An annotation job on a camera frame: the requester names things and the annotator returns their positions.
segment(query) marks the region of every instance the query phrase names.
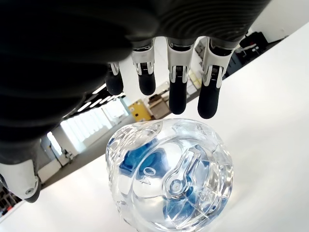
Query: water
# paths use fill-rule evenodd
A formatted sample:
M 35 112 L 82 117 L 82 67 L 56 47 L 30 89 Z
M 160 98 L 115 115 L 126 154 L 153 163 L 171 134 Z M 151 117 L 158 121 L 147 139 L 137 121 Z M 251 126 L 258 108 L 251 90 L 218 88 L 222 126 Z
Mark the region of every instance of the water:
M 187 119 L 118 130 L 106 149 L 112 197 L 139 232 L 193 232 L 217 217 L 231 194 L 232 159 L 209 126 Z

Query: transparent plastic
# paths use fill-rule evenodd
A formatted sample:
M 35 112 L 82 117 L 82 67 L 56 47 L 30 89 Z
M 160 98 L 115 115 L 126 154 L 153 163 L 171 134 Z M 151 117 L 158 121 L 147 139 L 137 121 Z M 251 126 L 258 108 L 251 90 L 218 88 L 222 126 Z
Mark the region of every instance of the transparent plastic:
M 198 121 L 124 126 L 110 139 L 106 162 L 117 209 L 139 232 L 199 231 L 232 190 L 232 159 L 218 134 Z

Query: white table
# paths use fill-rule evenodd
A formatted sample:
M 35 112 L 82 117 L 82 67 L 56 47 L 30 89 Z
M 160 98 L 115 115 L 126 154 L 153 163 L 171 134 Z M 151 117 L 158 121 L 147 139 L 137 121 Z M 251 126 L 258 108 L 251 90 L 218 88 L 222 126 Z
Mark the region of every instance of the white table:
M 307 232 L 309 220 L 309 24 L 223 82 L 214 118 L 197 99 L 172 117 L 200 120 L 225 141 L 235 168 L 231 198 L 208 232 Z M 87 202 L 80 207 L 80 202 Z M 41 192 L 0 232 L 134 232 L 118 216 L 104 157 Z

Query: black fingertip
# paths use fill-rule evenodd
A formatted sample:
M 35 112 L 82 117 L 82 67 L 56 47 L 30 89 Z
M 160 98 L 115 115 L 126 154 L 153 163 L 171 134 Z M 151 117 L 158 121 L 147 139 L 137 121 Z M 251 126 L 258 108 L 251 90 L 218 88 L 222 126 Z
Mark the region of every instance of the black fingertip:
M 201 93 L 198 98 L 197 111 L 198 114 L 204 118 L 212 118 L 218 108 L 220 88 L 216 87 L 216 82 L 211 81 L 209 86 L 202 84 Z
M 187 104 L 187 83 L 177 79 L 169 83 L 169 108 L 173 114 L 180 115 Z
M 34 203 L 36 202 L 36 200 L 39 198 L 39 195 L 40 195 L 40 191 L 41 191 L 41 182 L 40 180 L 38 180 L 38 188 L 36 190 L 36 192 L 34 193 L 33 196 L 29 197 L 29 198 L 26 198 L 25 201 L 26 202 L 29 202 L 29 203 Z
M 152 95 L 155 92 L 155 75 L 142 74 L 139 75 L 140 90 L 144 95 Z
M 122 82 L 121 73 L 114 76 L 112 72 L 108 72 L 105 77 L 107 91 L 112 95 L 119 95 L 124 90 L 124 83 Z

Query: robotic hand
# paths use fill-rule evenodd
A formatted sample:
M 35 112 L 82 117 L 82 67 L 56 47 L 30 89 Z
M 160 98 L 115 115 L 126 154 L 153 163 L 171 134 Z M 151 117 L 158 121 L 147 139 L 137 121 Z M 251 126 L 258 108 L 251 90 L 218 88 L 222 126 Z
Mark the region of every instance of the robotic hand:
M 156 36 L 167 39 L 175 114 L 185 110 L 195 40 L 208 37 L 198 112 L 214 116 L 231 55 L 269 1 L 2 1 L 0 181 L 21 199 L 36 201 L 39 138 L 104 82 L 111 94 L 121 93 L 118 62 L 130 54 L 140 90 L 151 95 Z

